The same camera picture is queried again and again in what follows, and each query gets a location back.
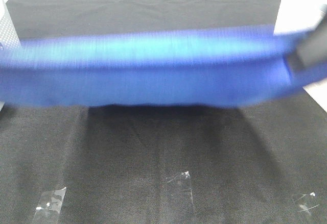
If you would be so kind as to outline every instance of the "black backdrop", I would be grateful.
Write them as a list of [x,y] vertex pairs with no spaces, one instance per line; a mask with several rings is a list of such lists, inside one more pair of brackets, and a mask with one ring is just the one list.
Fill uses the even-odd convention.
[[[7,6],[20,38],[47,38],[274,24],[279,4],[9,0]],[[65,186],[59,223],[190,223],[182,209],[169,208],[165,185],[166,177],[188,170],[194,223],[327,223],[326,136],[327,116],[304,92],[240,109],[5,106],[0,219],[31,223],[41,193]],[[320,205],[311,215],[298,212],[292,195],[313,191],[308,207]]]

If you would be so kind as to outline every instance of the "gray perforated panel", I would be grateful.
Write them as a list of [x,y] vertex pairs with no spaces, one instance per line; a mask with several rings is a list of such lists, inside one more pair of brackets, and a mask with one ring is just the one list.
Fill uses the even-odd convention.
[[0,0],[5,8],[5,13],[0,20],[0,43],[4,49],[17,48],[20,46],[19,38],[15,31],[14,24],[10,18],[8,9],[3,0]]

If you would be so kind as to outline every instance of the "tape piece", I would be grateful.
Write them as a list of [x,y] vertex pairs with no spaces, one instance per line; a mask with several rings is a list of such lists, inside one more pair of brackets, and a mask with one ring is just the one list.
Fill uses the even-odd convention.
[[188,171],[166,178],[170,224],[196,224],[191,176]]
[[303,223],[327,224],[325,198],[316,192],[292,196],[296,212]]
[[65,193],[66,187],[42,193],[32,224],[57,224]]

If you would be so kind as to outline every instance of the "blue cloth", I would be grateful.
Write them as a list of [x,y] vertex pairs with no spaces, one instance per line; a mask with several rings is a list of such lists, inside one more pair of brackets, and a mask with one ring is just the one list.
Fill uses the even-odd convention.
[[51,105],[252,105],[327,77],[284,56],[307,33],[272,26],[22,41],[0,54],[0,100]]

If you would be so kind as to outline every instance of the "black fabric surface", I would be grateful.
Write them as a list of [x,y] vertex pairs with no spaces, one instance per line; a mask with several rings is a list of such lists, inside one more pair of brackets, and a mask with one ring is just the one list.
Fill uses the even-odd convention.
[[[9,0],[8,9],[20,38],[47,38],[274,23],[279,3]],[[31,223],[41,193],[67,187],[59,223],[327,223],[326,134],[326,113],[305,93],[242,109],[5,106],[0,219]],[[167,201],[166,178],[184,171],[192,220]],[[292,196],[313,191],[320,205],[298,212]]]

